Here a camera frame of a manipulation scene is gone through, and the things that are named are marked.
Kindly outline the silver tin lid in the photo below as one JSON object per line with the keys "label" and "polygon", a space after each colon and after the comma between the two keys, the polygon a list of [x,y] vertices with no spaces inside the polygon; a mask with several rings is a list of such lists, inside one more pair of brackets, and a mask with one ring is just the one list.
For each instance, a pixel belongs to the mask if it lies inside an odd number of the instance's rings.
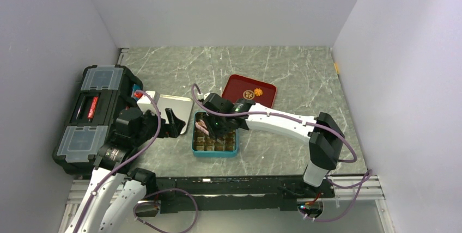
{"label": "silver tin lid", "polygon": [[168,122],[167,114],[165,111],[166,108],[171,108],[175,116],[185,122],[185,126],[180,132],[180,135],[184,135],[187,131],[193,108],[192,99],[188,97],[161,94],[157,102],[157,106],[161,112],[162,118],[165,119],[166,122]]}

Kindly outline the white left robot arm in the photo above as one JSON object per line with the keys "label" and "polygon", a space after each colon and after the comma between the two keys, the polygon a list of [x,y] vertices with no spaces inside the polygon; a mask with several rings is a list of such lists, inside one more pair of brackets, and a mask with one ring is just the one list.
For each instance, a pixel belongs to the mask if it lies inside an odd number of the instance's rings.
{"label": "white left robot arm", "polygon": [[115,130],[97,154],[90,183],[66,232],[118,232],[140,200],[155,196],[155,173],[142,168],[130,170],[130,164],[146,141],[180,135],[186,123],[172,109],[165,112],[166,119],[139,108],[120,112]]}

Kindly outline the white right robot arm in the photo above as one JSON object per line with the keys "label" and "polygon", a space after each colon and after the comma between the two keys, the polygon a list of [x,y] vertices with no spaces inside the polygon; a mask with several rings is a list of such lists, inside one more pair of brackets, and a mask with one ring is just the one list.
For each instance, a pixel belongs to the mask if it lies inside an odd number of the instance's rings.
{"label": "white right robot arm", "polygon": [[325,176],[336,169],[345,136],[332,116],[288,114],[252,100],[239,99],[232,103],[215,93],[199,101],[206,111],[205,124],[213,139],[231,130],[259,130],[297,139],[309,147],[310,160],[300,183],[301,193],[312,198],[321,191]]}

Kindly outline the blue cookie tin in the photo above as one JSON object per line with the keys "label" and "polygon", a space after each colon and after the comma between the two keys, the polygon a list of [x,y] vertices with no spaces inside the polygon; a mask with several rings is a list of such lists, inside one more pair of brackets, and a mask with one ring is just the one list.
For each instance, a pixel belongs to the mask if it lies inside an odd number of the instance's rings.
{"label": "blue cookie tin", "polygon": [[213,140],[195,127],[195,122],[203,120],[205,112],[194,114],[191,150],[196,157],[235,157],[239,151],[237,131],[230,131],[219,140]]}

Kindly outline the red lacquer tray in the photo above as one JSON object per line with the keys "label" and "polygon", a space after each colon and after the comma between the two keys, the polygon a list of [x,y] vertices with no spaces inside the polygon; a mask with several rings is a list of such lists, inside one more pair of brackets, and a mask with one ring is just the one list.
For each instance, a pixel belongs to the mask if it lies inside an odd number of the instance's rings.
{"label": "red lacquer tray", "polygon": [[228,78],[221,97],[232,103],[235,103],[238,99],[253,100],[263,106],[272,108],[276,93],[277,88],[273,84],[233,74]]}

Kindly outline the orange flower cookie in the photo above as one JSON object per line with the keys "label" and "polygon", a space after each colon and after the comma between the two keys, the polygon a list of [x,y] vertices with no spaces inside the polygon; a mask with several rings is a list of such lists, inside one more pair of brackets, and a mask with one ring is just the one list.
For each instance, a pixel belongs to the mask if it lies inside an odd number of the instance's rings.
{"label": "orange flower cookie", "polygon": [[256,88],[253,92],[256,97],[260,97],[263,95],[263,90],[260,88]]}

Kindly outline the black plastic toolbox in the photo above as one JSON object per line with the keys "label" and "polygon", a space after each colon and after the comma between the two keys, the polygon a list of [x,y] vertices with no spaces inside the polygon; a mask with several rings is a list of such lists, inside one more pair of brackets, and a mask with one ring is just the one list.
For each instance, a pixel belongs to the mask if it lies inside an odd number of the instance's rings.
{"label": "black plastic toolbox", "polygon": [[92,65],[84,69],[69,116],[52,159],[69,175],[87,175],[99,149],[114,130],[123,109],[135,107],[134,89],[142,81],[122,65]]}

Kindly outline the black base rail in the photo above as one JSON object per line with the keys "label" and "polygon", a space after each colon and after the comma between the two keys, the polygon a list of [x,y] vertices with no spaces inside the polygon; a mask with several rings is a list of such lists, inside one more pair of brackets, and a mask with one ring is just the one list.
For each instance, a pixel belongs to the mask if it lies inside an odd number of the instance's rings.
{"label": "black base rail", "polygon": [[262,210],[294,211],[300,200],[315,198],[320,189],[300,175],[158,177],[165,190],[157,200],[161,212]]}

